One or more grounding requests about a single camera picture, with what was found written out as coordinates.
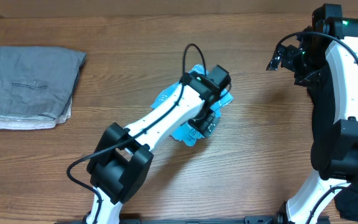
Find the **light blue printed t-shirt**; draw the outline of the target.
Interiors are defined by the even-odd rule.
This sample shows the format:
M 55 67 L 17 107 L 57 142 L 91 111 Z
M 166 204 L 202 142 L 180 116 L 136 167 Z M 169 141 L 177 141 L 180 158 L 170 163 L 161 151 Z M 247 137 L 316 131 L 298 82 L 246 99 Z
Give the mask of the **light blue printed t-shirt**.
M 208 71 L 205 71 L 201 64 L 195 65 L 190 72 L 196 72 L 200 75 L 208 74 Z M 159 107 L 164 101 L 166 101 L 172 93 L 177 89 L 178 82 L 170 85 L 168 88 L 164 89 L 155 99 L 155 101 L 150 106 L 152 109 L 156 109 Z M 227 92 L 227 90 L 223 90 L 221 93 L 221 99 L 214 103 L 211 106 L 211 109 L 215 112 L 214 117 L 216 118 L 214 125 L 211 126 L 210 134 L 214 133 L 214 130 L 217 128 L 219 124 L 219 120 L 222 116 L 221 108 L 230 104 L 234 97 Z M 194 146 L 198 139 L 204 138 L 204 136 L 197 131 L 194 127 L 192 127 L 189 122 L 182 124 L 179 128 L 177 128 L 172 134 L 172 138 L 177 141 L 183 141 L 187 146 Z

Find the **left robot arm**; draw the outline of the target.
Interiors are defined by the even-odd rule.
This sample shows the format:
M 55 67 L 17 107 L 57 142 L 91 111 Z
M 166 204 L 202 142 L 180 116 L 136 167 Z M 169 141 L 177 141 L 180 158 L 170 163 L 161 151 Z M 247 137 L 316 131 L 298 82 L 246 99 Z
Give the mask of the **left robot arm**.
M 86 168 L 96 193 L 83 223 L 119 223 L 122 205 L 147 177 L 152 150 L 181 125 L 189 124 L 210 137 L 219 122 L 212 106 L 230 82 L 228 71 L 220 65 L 207 75 L 185 73 L 173 93 L 148 115 L 124 128 L 110 125 Z

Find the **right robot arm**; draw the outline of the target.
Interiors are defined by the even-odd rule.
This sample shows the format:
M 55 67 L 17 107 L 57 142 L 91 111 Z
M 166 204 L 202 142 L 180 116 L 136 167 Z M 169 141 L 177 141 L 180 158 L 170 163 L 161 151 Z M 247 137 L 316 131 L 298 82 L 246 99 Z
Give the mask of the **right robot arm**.
M 358 181 L 358 19 L 326 3 L 294 37 L 299 46 L 279 42 L 267 69 L 292 71 L 312 100 L 312 170 L 267 222 L 328 223 L 322 211 Z

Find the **black polo shirt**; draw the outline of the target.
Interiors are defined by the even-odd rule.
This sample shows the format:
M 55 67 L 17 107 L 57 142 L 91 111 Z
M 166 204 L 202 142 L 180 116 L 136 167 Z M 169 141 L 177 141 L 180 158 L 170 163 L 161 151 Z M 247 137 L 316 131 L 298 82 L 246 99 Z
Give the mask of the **black polo shirt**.
M 314 171 L 287 202 L 288 219 L 302 215 L 304 223 L 316 223 L 337 191 L 358 182 L 358 37 L 329 37 L 320 46 L 325 66 L 310 91 Z

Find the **folded grey trousers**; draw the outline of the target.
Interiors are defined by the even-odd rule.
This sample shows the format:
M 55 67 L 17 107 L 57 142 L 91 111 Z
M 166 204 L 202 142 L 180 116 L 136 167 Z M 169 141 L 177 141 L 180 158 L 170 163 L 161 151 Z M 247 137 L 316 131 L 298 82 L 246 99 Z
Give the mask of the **folded grey trousers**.
M 56 119 L 68 110 L 86 53 L 0 47 L 0 115 Z

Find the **folded beige cloth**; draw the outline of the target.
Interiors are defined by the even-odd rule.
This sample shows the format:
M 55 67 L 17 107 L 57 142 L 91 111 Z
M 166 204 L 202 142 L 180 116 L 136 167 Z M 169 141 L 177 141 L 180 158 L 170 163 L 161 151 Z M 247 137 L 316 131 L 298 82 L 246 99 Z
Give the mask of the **folded beige cloth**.
M 51 129 L 56 125 L 65 123 L 71 117 L 72 100 L 68 102 L 68 106 L 57 119 L 47 118 L 8 118 L 0 116 L 0 129 L 10 130 L 35 130 L 35 129 Z

